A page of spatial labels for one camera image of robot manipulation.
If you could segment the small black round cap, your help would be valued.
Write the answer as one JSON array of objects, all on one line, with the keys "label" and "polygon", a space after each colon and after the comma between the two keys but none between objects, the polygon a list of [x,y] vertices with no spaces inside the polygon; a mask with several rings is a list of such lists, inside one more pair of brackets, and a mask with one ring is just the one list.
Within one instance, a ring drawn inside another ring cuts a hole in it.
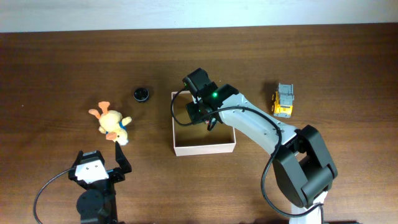
[{"label": "small black round cap", "polygon": [[149,90],[143,87],[137,88],[133,93],[134,99],[139,103],[145,103],[149,99]]}]

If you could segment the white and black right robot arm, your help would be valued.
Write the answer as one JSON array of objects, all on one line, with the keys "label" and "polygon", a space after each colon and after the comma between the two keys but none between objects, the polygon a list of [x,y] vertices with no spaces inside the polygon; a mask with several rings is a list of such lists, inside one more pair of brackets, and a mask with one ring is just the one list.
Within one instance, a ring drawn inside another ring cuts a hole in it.
[{"label": "white and black right robot arm", "polygon": [[[261,176],[262,196],[269,206],[290,223],[324,223],[323,202],[338,171],[320,132],[311,125],[298,129],[273,118],[235,87],[218,87],[202,68],[182,81],[194,99],[186,105],[191,125],[207,123],[209,130],[216,123],[231,126],[270,155]],[[290,213],[277,208],[267,196],[265,183],[270,169],[292,205]]]}]

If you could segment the yellow and grey toy truck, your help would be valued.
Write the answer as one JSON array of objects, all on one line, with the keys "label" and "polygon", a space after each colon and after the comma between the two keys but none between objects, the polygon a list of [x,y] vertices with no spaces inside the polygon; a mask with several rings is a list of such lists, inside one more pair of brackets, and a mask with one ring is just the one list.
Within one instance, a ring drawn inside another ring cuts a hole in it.
[{"label": "yellow and grey toy truck", "polygon": [[293,111],[294,86],[278,84],[276,91],[272,95],[271,111],[276,117],[290,118]]}]

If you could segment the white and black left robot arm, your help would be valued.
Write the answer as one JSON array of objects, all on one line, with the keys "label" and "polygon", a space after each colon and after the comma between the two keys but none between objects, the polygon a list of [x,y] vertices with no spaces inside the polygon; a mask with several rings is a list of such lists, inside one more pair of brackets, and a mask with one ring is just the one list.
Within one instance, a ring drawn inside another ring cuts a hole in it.
[{"label": "white and black left robot arm", "polygon": [[120,222],[114,185],[124,181],[125,175],[132,172],[132,167],[118,142],[115,143],[115,160],[119,166],[107,170],[100,151],[87,153],[80,151],[68,171],[68,178],[85,190],[76,202],[81,223],[118,224]]}]

